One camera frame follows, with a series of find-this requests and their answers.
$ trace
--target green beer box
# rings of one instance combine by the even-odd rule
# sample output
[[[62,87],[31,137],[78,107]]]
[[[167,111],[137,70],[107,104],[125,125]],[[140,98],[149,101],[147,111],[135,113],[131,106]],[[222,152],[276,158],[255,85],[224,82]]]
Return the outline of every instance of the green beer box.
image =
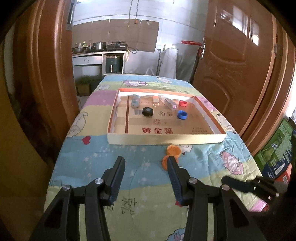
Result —
[[[293,128],[283,119],[266,146],[254,156],[262,176],[274,179],[287,169],[292,158],[292,133]]]

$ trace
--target screw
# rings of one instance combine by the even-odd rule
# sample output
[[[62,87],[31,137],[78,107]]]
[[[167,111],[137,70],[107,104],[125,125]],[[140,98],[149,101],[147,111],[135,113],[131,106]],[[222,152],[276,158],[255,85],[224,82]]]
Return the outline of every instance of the screw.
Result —
[[[226,184],[223,184],[223,185],[222,185],[222,189],[223,189],[224,191],[228,191],[228,190],[230,189],[230,187],[229,187],[228,185],[226,185]]]
[[[191,184],[196,184],[196,183],[197,183],[197,179],[194,178],[194,177],[191,177],[191,178],[189,178],[189,182],[190,182]]]
[[[96,184],[101,184],[103,181],[104,181],[103,179],[101,179],[101,178],[97,178],[94,182],[95,182]]]
[[[63,189],[64,191],[68,191],[68,190],[70,189],[70,186],[69,186],[69,185],[64,185],[64,186],[62,187],[62,189]]]

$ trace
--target yellow wall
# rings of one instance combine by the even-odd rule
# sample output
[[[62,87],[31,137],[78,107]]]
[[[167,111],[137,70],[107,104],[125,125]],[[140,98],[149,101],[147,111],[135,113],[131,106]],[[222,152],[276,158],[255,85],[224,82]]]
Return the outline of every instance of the yellow wall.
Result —
[[[31,146],[14,115],[3,69],[1,44],[0,217],[15,240],[21,241],[29,239],[43,213],[50,169]]]

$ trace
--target red bottle cap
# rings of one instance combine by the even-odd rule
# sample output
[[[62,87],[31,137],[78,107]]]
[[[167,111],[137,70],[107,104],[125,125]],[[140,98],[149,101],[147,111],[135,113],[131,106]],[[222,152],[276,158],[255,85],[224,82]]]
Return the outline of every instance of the red bottle cap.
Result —
[[[183,107],[186,107],[187,106],[187,102],[186,101],[183,101],[183,100],[180,100],[179,101],[179,105],[180,106],[183,106]]]

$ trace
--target brown door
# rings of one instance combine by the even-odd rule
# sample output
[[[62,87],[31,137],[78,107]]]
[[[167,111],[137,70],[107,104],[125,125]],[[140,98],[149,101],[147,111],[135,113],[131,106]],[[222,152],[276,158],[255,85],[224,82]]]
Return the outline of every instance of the brown door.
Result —
[[[276,20],[256,0],[210,0],[206,50],[193,86],[240,135],[267,88],[275,42]]]

